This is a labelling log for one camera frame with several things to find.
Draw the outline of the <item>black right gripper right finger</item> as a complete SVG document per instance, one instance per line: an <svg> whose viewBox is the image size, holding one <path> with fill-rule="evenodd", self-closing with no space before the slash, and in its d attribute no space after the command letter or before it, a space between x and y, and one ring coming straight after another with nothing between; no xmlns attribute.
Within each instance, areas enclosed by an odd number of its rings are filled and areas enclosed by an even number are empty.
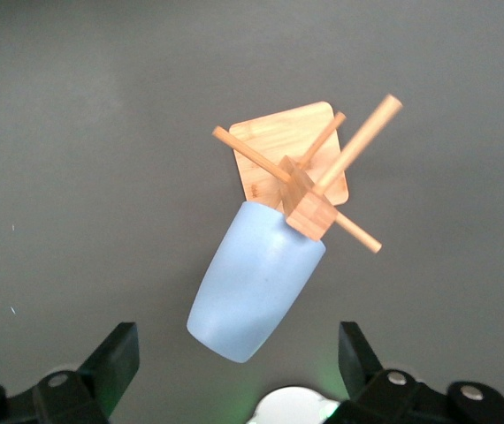
<svg viewBox="0 0 504 424"><path fill-rule="evenodd" d="M382 366L356 322L339 326L338 364L348 399L323 424L504 424L504 397L480 382L445 393Z"/></svg>

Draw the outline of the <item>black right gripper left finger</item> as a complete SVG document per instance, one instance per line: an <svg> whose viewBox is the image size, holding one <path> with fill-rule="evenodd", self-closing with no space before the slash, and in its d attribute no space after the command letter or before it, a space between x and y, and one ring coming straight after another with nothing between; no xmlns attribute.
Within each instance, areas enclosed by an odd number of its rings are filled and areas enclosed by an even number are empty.
<svg viewBox="0 0 504 424"><path fill-rule="evenodd" d="M134 322L121 322L75 370L52 372L9 397L0 385L0 424L111 424L140 365Z"/></svg>

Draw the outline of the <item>light blue plastic cup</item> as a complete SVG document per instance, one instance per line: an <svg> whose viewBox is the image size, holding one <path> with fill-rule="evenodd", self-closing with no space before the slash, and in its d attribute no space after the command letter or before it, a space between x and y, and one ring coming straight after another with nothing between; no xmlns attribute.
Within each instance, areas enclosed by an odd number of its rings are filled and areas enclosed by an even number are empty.
<svg viewBox="0 0 504 424"><path fill-rule="evenodd" d="M188 332L220 356L248 361L279 326L326 247L264 204L241 204L202 279Z"/></svg>

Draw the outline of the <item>wooden mug tree rack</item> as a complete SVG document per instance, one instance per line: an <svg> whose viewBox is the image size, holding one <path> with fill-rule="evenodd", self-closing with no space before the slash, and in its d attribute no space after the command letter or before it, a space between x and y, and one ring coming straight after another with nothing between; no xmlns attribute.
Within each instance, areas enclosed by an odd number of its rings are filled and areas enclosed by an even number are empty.
<svg viewBox="0 0 504 424"><path fill-rule="evenodd" d="M337 209L348 198L346 169L401 110L387 95L345 147L338 129L346 116L327 102L232 125L213 136L236 158L245 197L283 213L286 224L319 241L335 224L373 253L382 245Z"/></svg>

